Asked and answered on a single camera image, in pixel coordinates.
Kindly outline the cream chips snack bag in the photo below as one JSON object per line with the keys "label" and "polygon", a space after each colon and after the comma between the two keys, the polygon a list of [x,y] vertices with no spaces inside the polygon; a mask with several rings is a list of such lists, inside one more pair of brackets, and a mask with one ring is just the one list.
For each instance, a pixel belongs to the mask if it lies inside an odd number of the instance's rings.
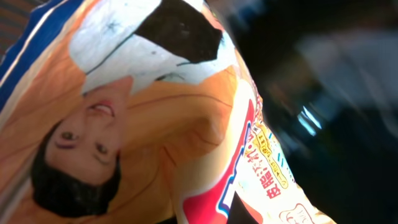
{"label": "cream chips snack bag", "polygon": [[1,61],[2,223],[331,223],[205,1],[48,1]]}

